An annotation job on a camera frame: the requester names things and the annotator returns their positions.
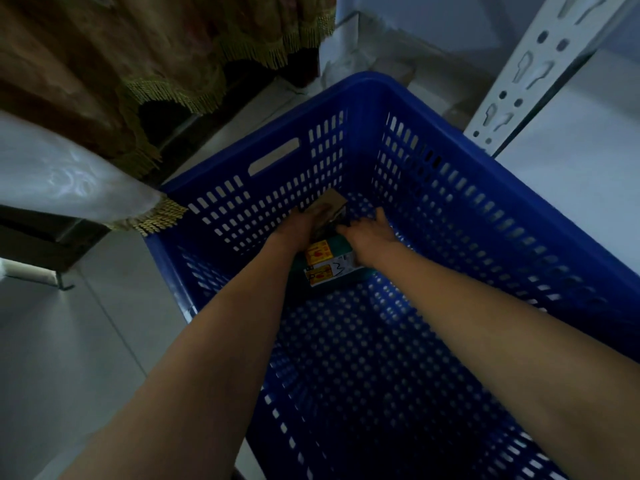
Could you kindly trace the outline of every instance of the basket bottom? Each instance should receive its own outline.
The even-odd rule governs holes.
[[[348,199],[351,218],[373,217],[361,194]],[[564,478],[379,273],[286,307],[278,341],[297,372],[286,389],[329,462],[346,454],[379,478]]]

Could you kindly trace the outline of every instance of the blue plastic basket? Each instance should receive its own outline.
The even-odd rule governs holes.
[[[295,149],[250,176],[277,148]],[[354,215],[383,205],[428,258],[640,358],[638,276],[375,73],[164,186],[191,211],[147,243],[187,320],[331,186]],[[379,274],[285,307],[247,439],[270,479],[564,477]]]

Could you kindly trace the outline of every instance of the person's left arm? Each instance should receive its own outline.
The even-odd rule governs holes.
[[[293,257],[308,246],[323,210],[293,211],[181,332],[62,479],[230,478],[278,331]]]

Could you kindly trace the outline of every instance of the forearm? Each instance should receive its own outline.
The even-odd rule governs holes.
[[[264,379],[293,256],[269,238],[64,478],[227,480]]]
[[[636,363],[400,243],[376,267],[569,474],[625,478],[625,465],[638,467]]]

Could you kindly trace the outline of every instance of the hand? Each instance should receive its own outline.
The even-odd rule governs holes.
[[[397,242],[396,234],[389,226],[382,207],[376,209],[376,220],[366,217],[351,221],[351,226],[337,226],[336,231],[347,238],[356,258],[363,266],[375,267],[377,260],[384,255],[384,247]]]
[[[300,212],[296,207],[273,232],[272,236],[276,239],[282,239],[285,245],[295,252],[304,251],[309,247],[311,231],[315,228],[316,223],[320,223],[326,218],[325,214],[329,209],[331,209],[329,204],[320,205],[306,212]]]

